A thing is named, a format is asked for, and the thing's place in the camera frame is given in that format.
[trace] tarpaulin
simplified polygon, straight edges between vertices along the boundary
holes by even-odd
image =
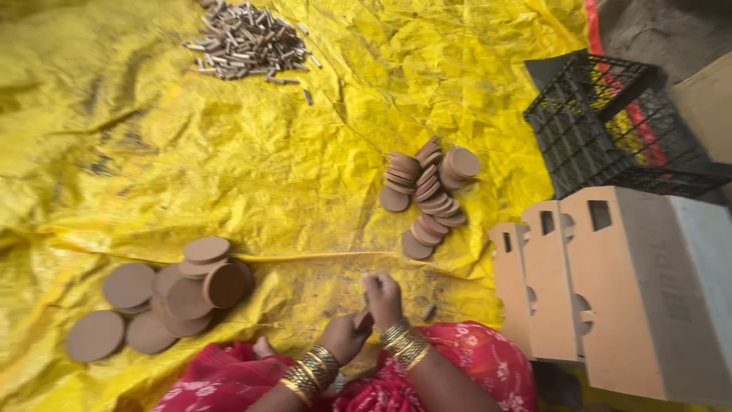
[[[523,60],[587,47],[583,1],[254,3],[303,22],[323,68],[287,86],[198,74],[181,47],[204,14],[191,0],[0,6],[0,409],[146,410],[208,342],[266,334],[298,356],[362,307],[363,271],[390,272],[417,324],[434,302],[436,320],[500,326],[487,230],[552,194]],[[435,134],[482,171],[455,192],[468,224],[417,262],[399,238],[419,211],[377,193],[387,150]],[[254,270],[249,298],[161,354],[69,360],[74,322],[110,308],[112,269],[161,268],[207,235]]]

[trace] hand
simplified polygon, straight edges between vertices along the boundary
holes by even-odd
[[[374,322],[385,331],[402,318],[402,290],[391,275],[364,273],[361,282],[368,296]]]
[[[356,326],[354,325],[356,315],[357,312],[354,312],[334,317],[325,327],[320,339],[318,339],[317,345],[325,347],[342,367],[361,352],[366,339],[373,331],[372,328],[369,328],[356,335]]]

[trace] bangle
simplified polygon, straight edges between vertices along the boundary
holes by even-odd
[[[427,355],[430,344],[402,318],[384,332],[384,349],[409,371]]]
[[[333,383],[338,362],[324,347],[316,346],[306,353],[280,380],[310,407],[312,399]]]

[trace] black plastic crate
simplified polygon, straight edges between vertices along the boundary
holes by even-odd
[[[732,180],[665,91],[656,65],[573,54],[523,116],[539,142],[555,199],[617,185],[697,197]]]

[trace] red floral fabric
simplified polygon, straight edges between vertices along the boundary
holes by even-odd
[[[435,323],[417,330],[504,411],[537,410],[531,365],[505,336],[471,321]],[[210,344],[152,412],[244,411],[274,387],[293,363],[285,356],[255,360],[251,344],[227,348]],[[404,370],[386,351],[378,357],[377,370],[375,378],[350,382],[336,397],[315,400],[313,410],[426,412]]]

